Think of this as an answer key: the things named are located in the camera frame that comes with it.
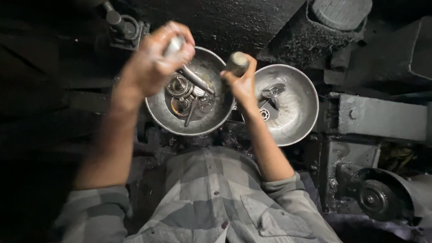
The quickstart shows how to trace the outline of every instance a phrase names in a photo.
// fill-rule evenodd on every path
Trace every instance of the metal cylinder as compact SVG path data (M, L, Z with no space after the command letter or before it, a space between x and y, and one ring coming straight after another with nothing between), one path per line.
M237 51L231 54L228 61L226 62L225 70L231 71L237 77L241 77L246 73L246 70L249 68L249 59L246 55Z

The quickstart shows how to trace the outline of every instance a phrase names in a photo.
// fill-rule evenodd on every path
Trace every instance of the shirt pocket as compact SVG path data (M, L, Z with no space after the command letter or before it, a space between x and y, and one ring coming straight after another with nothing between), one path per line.
M264 192L262 196L242 195L241 200L260 236L316 238L301 217L290 214L283 209L271 208L270 206L275 202Z

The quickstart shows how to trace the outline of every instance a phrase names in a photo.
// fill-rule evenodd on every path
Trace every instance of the finger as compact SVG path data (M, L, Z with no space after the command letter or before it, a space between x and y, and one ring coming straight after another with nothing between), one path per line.
M233 83L235 83L239 79L239 77L235 76L230 71L222 71L220 73L220 76L223 79L225 79L230 85L232 85Z
M257 70L257 60L248 54L245 54L245 56L249 60L249 67L248 70L246 70L245 75L248 77L252 77L255 75L255 71Z
M168 42L177 35L184 36L186 38L186 42L189 42L193 46L195 46L195 41L192 37L190 29L186 25L182 25L174 21L169 21L164 26L157 29L152 34L152 38L154 38L155 41L163 43L165 46L168 46Z
M184 43L181 49L172 55L160 59L157 68L160 73L170 75L185 63L191 61L195 55L195 48L191 43Z

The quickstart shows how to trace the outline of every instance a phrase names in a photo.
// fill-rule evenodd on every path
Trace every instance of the shirt sleeve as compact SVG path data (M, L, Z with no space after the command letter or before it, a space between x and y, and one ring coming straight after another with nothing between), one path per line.
M305 186L296 172L293 177L263 182L262 189L287 212L306 221L314 234L324 242L342 243L330 225L323 219L317 207L305 191Z
M131 216L129 194L125 187L72 191L54 227L62 242L122 242L127 231L124 216Z

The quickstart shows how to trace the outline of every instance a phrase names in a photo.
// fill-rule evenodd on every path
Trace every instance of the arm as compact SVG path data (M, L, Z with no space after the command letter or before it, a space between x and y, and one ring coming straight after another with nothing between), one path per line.
M264 180L272 182L290 178L294 175L294 170L268 131L264 120L261 118L255 99L254 74L257 68L257 60L249 55L247 57L250 64L243 77L238 78L227 71L223 71L221 75L228 81L234 97L242 106L242 114Z
M163 51L172 37L186 43L169 57ZM81 166L75 189L55 222L63 242L121 242L127 232L125 214L131 214L126 183L133 149L133 131L143 99L159 92L171 75L195 54L189 28L169 22L147 37L126 63L102 120L95 149Z
M248 58L249 69L243 77L238 78L227 71L221 72L221 76L228 81L234 97L241 105L252 146L258 158L258 166L266 181L262 183L262 188L287 212L300 216L324 242L340 243L340 239L322 218L305 191L300 175L294 172L261 118L255 99L254 73L257 61L251 56Z
M184 35L186 44L177 54L163 58L164 49L176 35ZM158 29L140 45L122 70L121 80L112 94L111 107L102 120L95 149L79 170L76 189L126 183L141 103L146 96L159 92L168 75L192 59L193 45L189 28L174 22Z

